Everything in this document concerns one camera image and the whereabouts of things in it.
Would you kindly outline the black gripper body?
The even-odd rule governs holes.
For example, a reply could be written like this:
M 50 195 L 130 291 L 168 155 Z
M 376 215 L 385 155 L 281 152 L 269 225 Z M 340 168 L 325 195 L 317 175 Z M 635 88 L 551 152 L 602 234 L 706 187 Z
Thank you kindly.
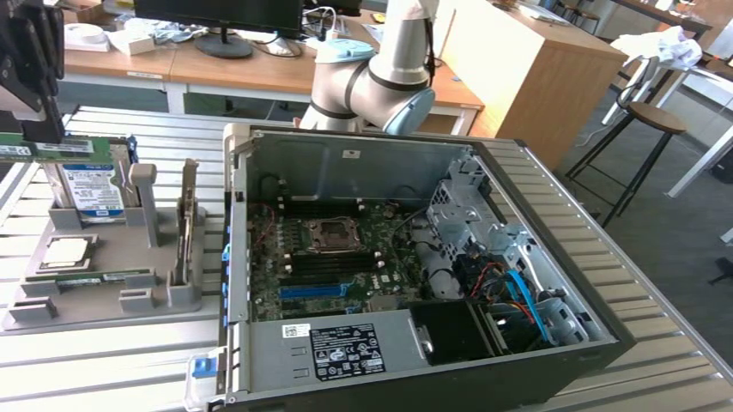
M 64 16 L 41 1 L 1 2 L 1 110 L 40 124 L 58 118 Z

